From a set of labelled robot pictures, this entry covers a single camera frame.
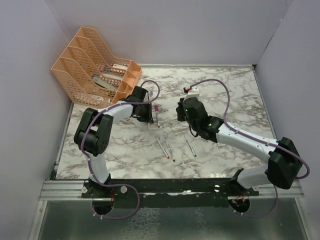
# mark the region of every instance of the cable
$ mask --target cable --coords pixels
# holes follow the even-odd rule
[[[229,109],[229,106],[230,106],[230,93],[229,93],[229,90],[228,90],[227,86],[226,86],[221,80],[218,80],[218,79],[215,79],[215,78],[201,80],[201,81],[198,81],[198,82],[190,85],[190,89],[191,89],[192,87],[198,85],[198,84],[202,84],[202,83],[208,82],[208,81],[214,81],[214,82],[220,83],[220,84],[224,87],[224,89],[225,89],[225,91],[226,91],[227,103],[226,103],[225,111],[224,111],[224,113],[223,113],[223,122],[224,122],[224,124],[225,124],[230,130],[232,130],[232,131],[234,131],[234,132],[237,132],[238,134],[240,134],[240,135],[242,135],[242,136],[244,136],[244,137],[246,137],[246,138],[248,138],[248,139],[254,140],[254,141],[256,141],[256,142],[258,142],[258,143],[261,143],[261,144],[264,144],[264,145],[268,145],[268,143],[267,143],[266,141],[260,140],[260,139],[258,139],[258,138],[255,138],[255,137],[253,137],[253,136],[250,136],[250,135],[248,135],[248,134],[246,134],[246,133],[243,133],[243,132],[241,132],[241,131],[237,131],[236,129],[234,129],[233,127],[231,127],[231,126],[228,124],[228,122],[227,122],[227,112],[228,112],[228,109]],[[272,146],[272,147],[275,147],[275,148],[277,148],[277,149],[280,149],[280,150],[282,150],[282,151],[290,154],[291,156],[297,158],[297,159],[305,166],[305,168],[306,168],[306,173],[305,173],[303,176],[298,176],[298,177],[296,177],[295,179],[297,179],[297,180],[305,179],[306,177],[309,176],[309,174],[310,174],[310,167],[309,167],[309,165],[308,165],[300,156],[296,155],[296,154],[293,153],[292,151],[289,151],[289,150],[285,149],[285,148],[282,147],[282,146],[279,146],[279,145],[276,145],[276,144],[273,144],[273,143],[269,143],[269,145]],[[277,207],[277,205],[278,205],[278,200],[279,200],[277,188],[276,188],[276,186],[273,186],[273,187],[274,187],[274,190],[275,190],[275,203],[274,203],[274,205],[273,205],[273,207],[272,207],[271,210],[269,210],[268,212],[266,212],[266,213],[264,213],[264,214],[262,214],[262,215],[247,215],[247,214],[243,214],[243,213],[241,214],[240,212],[237,212],[237,211],[236,211],[236,213],[238,213],[238,214],[240,214],[240,215],[242,215],[242,216],[248,217],[248,218],[263,218],[263,217],[266,217],[266,216],[272,214],[272,213],[274,212],[274,210],[276,209],[276,207]]]
[[[192,88],[192,87],[194,87],[194,86],[196,86],[196,85],[198,85],[198,84],[202,84],[202,83],[204,83],[204,82],[208,82],[208,81],[218,82],[218,83],[220,83],[220,84],[224,87],[224,89],[225,89],[225,91],[226,91],[226,95],[227,95],[227,103],[226,103],[225,111],[224,111],[224,113],[223,113],[223,122],[224,122],[224,124],[225,124],[230,130],[232,130],[232,131],[234,131],[234,132],[237,132],[237,130],[234,129],[233,127],[231,127],[231,126],[228,124],[228,122],[227,122],[227,112],[228,112],[229,105],[230,105],[230,93],[229,93],[229,90],[228,90],[227,86],[226,86],[221,80],[218,80],[218,79],[215,79],[215,78],[201,80],[201,81],[198,81],[198,82],[190,85],[190,88]],[[248,134],[246,134],[246,133],[244,133],[244,132],[238,131],[237,133],[240,134],[240,135],[242,135],[242,136],[244,136],[244,137],[246,137],[246,138],[248,138],[248,139],[254,140],[254,141],[258,142],[258,143],[261,143],[261,144],[264,144],[264,145],[268,145],[268,143],[267,143],[266,141],[263,141],[263,140],[260,140],[260,139],[258,139],[258,138],[255,138],[254,136],[250,136],[250,135],[248,135]],[[305,173],[305,175],[303,175],[303,176],[297,176],[295,179],[297,179],[297,180],[299,180],[299,179],[305,179],[306,177],[309,176],[309,174],[310,174],[310,167],[309,167],[309,165],[306,163],[306,161],[304,161],[300,156],[298,156],[297,154],[293,153],[292,151],[289,151],[289,150],[285,149],[284,147],[279,146],[279,145],[276,145],[276,144],[274,144],[274,143],[269,143],[269,145],[272,146],[272,147],[275,147],[275,148],[277,148],[277,149],[280,149],[280,150],[286,152],[287,154],[290,154],[291,156],[297,158],[297,159],[305,166],[305,168],[306,168],[306,173]]]
[[[273,207],[271,208],[271,210],[269,210],[268,212],[266,212],[264,214],[261,214],[261,215],[250,215],[250,214],[241,213],[241,212],[238,212],[237,210],[235,210],[230,205],[230,203],[229,203],[229,207],[232,208],[235,211],[236,214],[241,215],[241,216],[245,216],[247,218],[259,219],[259,218],[267,217],[267,216],[271,215],[275,211],[275,209],[278,206],[278,202],[279,202],[278,190],[277,190],[276,186],[273,186],[273,187],[274,187],[274,191],[275,191],[275,203],[274,203]]]
[[[144,81],[142,84],[141,84],[141,87],[145,84],[145,83],[154,83],[156,85],[156,87],[158,88],[158,92],[157,92],[157,95],[155,96],[155,98],[153,98],[152,100],[150,101],[146,101],[146,102],[120,102],[120,103],[117,103],[117,104],[114,104],[110,107],[108,107],[107,109],[104,109],[102,110],[101,112],[99,112],[94,118],[93,120],[90,122],[88,128],[86,129],[85,133],[84,133],[84,136],[83,136],[83,139],[82,139],[82,142],[81,142],[81,146],[80,146],[80,150],[81,152],[84,154],[86,160],[88,161],[88,167],[89,167],[89,171],[93,177],[93,179],[99,184],[101,185],[102,187],[105,187],[105,188],[113,188],[113,187],[122,187],[122,186],[125,186],[125,187],[128,187],[128,188],[131,188],[134,190],[134,192],[136,193],[136,196],[137,196],[137,204],[136,204],[136,208],[134,209],[133,212],[131,212],[129,215],[126,215],[126,216],[120,216],[120,217],[113,217],[113,216],[105,216],[105,215],[99,215],[97,214],[96,212],[94,213],[94,215],[98,215],[99,217],[101,218],[104,218],[104,219],[112,219],[112,220],[122,220],[122,219],[127,219],[129,217],[131,217],[132,215],[134,215],[138,209],[139,209],[139,206],[140,206],[140,196],[139,196],[139,193],[137,191],[137,189],[132,186],[132,185],[129,185],[129,184],[103,184],[102,182],[99,181],[99,179],[96,177],[93,169],[92,169],[92,166],[91,166],[91,158],[89,156],[88,153],[85,152],[84,150],[84,145],[85,145],[85,140],[88,136],[88,133],[90,131],[90,129],[92,128],[92,126],[95,124],[96,120],[105,112],[111,110],[111,109],[114,109],[116,107],[119,107],[121,105],[141,105],[141,104],[149,104],[149,103],[152,103],[154,100],[156,100],[158,97],[159,97],[159,94],[160,94],[160,86],[158,85],[158,83],[156,83],[155,81],[153,80],[146,80]]]

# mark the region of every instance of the gray veining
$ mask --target gray veining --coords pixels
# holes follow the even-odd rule
[[[178,122],[176,107],[184,97],[183,87],[200,80],[217,78],[228,87],[231,96],[227,120],[254,134],[273,138],[258,86],[249,68],[144,68],[139,85],[144,80],[160,84],[159,106],[161,128],[150,127],[134,118],[124,119],[112,127],[105,153],[112,178],[215,178],[231,177],[239,168],[252,168],[263,163],[245,152],[220,143],[194,138],[186,122]],[[156,92],[152,83],[144,87]],[[222,117],[227,103],[224,88],[216,82],[200,84],[199,100],[212,116]],[[67,130],[56,179],[86,179],[89,176],[86,159],[74,144],[74,133],[87,107],[74,105]],[[185,141],[189,139],[197,157]],[[173,150],[176,162],[167,159],[156,138],[168,151],[164,137]]]

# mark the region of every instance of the object in basket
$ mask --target object in basket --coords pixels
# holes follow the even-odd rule
[[[103,79],[101,79],[101,78],[98,77],[98,76],[94,76],[94,77],[92,78],[92,80],[93,80],[96,84],[98,84],[99,86],[101,86],[101,87],[103,87],[103,88],[105,88],[105,89],[110,89],[110,90],[114,90],[114,91],[117,90],[116,87],[114,87],[114,86],[112,86],[111,84],[107,83],[106,81],[104,81]]]
[[[117,79],[117,80],[122,80],[123,79],[122,76],[114,75],[114,74],[110,74],[110,73],[102,73],[102,75],[104,77],[106,77],[107,79]]]
[[[113,64],[113,68],[127,70],[128,67],[120,64]]]

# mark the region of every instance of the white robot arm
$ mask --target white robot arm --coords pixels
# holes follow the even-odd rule
[[[264,166],[251,169],[239,169],[231,179],[231,186],[243,192],[253,186],[270,183],[282,189],[291,187],[302,163],[287,152],[276,148],[279,145],[299,155],[290,139],[284,137],[279,141],[266,138],[239,129],[230,123],[226,124],[223,119],[208,115],[203,103],[198,100],[199,89],[196,86],[185,92],[187,96],[180,99],[176,112],[178,121],[187,121],[190,130],[196,132],[195,137],[200,136],[215,143],[233,146],[266,163]]]

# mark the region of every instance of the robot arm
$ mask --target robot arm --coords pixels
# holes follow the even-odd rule
[[[190,131],[193,129],[196,132],[195,137],[200,136],[205,140],[236,147],[261,159],[267,164],[251,169],[239,169],[230,180],[231,187],[237,188],[238,191],[242,192],[253,186],[270,183],[282,189],[289,189],[291,187],[302,164],[290,154],[269,145],[279,145],[299,155],[290,139],[283,137],[281,141],[278,141],[276,139],[261,137],[228,123],[231,128],[235,129],[235,131],[230,130],[223,119],[208,115],[203,103],[198,100],[199,89],[197,87],[189,91],[185,90],[185,93],[187,93],[187,96],[180,99],[176,108],[178,121],[187,121]],[[263,140],[267,144],[259,143],[238,134],[238,132],[246,133],[256,139]]]
[[[147,99],[149,99],[149,92],[140,86],[136,86],[132,94],[127,98],[120,99],[118,104],[126,102],[146,102]],[[89,130],[89,133],[84,141],[83,148],[90,156],[92,172],[95,174],[95,177],[100,183],[107,184],[111,178],[105,162],[105,150],[109,144],[112,125],[129,117],[136,118],[139,122],[153,123],[151,109],[151,103],[139,105],[124,104],[117,107],[107,107],[107,111],[101,114],[94,123],[94,126],[97,127],[97,130]],[[78,145],[79,149],[81,149],[82,140],[91,121],[99,112],[102,112],[103,110],[105,110],[105,108],[98,110],[87,108],[84,111],[74,135],[74,142]],[[92,175],[90,175],[89,178],[93,182],[96,182]]]

